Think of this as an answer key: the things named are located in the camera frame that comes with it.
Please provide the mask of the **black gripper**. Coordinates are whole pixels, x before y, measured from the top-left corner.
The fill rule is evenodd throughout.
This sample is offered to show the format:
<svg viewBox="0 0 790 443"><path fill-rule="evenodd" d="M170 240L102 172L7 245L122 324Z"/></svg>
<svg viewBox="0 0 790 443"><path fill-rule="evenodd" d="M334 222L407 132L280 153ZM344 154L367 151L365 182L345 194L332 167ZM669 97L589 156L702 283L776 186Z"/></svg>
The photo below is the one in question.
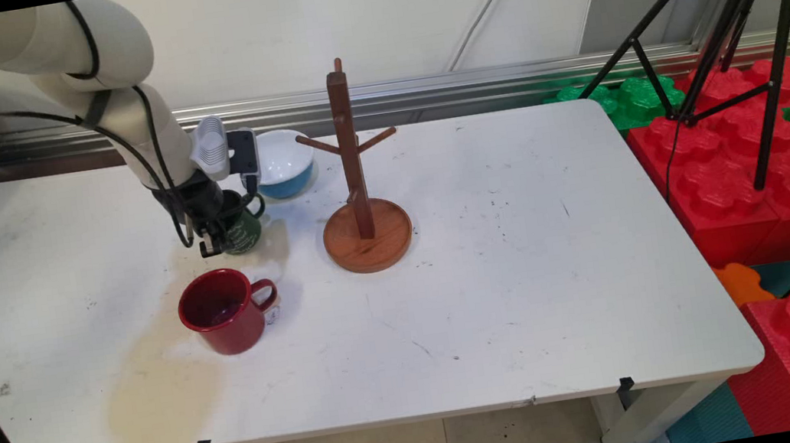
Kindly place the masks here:
<svg viewBox="0 0 790 443"><path fill-rule="evenodd" d="M185 233L186 217L191 227L199 234L199 252L202 259L221 256L224 253L224 236L227 234L229 208L227 192L219 183L196 171L183 184L177 185L178 194L162 193L151 189L153 197L171 215L178 238L182 242L192 241Z"/></svg>

